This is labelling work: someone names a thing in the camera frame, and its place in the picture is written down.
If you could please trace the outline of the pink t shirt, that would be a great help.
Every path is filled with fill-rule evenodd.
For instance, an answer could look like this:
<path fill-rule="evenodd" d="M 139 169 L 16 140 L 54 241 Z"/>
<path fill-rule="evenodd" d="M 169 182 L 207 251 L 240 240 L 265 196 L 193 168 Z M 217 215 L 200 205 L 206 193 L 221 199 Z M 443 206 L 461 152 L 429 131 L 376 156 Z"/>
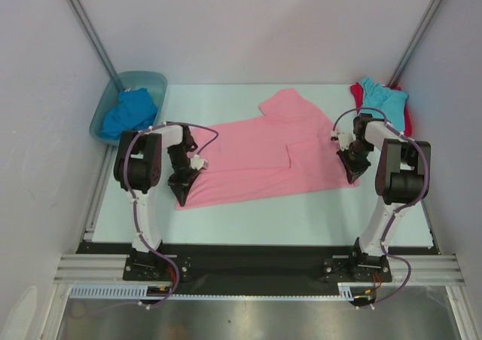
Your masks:
<path fill-rule="evenodd" d="M 259 105 L 261 115 L 194 128 L 208 167 L 177 210 L 349 188 L 346 171 L 331 141 L 333 123 L 294 89 L 284 89 Z"/>

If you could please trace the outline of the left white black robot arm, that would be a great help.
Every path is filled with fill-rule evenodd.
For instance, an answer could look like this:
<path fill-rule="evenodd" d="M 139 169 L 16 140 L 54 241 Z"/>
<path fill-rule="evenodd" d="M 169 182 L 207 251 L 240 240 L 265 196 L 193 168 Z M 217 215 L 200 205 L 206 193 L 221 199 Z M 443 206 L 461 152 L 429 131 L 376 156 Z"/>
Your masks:
<path fill-rule="evenodd" d="M 139 268 L 152 280 L 162 277 L 166 270 L 166 260 L 154 253 L 162 244 L 154 200 L 161 178 L 163 151 L 167 151 L 172 168 L 167 185 L 183 207 L 206 167 L 206 160 L 196 150 L 198 145 L 190 125 L 184 123 L 166 122 L 145 130 L 126 130 L 120 135 L 114 178 L 127 193 L 133 208 L 132 248 L 136 253 L 149 253 L 142 258 Z"/>

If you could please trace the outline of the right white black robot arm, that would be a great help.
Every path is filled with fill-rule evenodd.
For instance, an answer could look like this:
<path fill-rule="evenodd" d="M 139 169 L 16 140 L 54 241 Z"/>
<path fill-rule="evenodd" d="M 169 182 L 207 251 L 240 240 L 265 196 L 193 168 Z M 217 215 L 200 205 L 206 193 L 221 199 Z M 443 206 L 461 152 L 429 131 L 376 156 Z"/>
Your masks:
<path fill-rule="evenodd" d="M 337 156 L 349 184 L 355 183 L 371 165 L 368 155 L 375 149 L 380 151 L 374 182 L 378 196 L 375 210 L 341 267 L 353 279 L 366 280 L 388 268 L 393 230 L 404 214 L 428 194 L 431 146 L 405 136 L 387 118 L 366 113 L 354 118 L 351 133 L 333 127 L 331 140 L 338 142 Z"/>

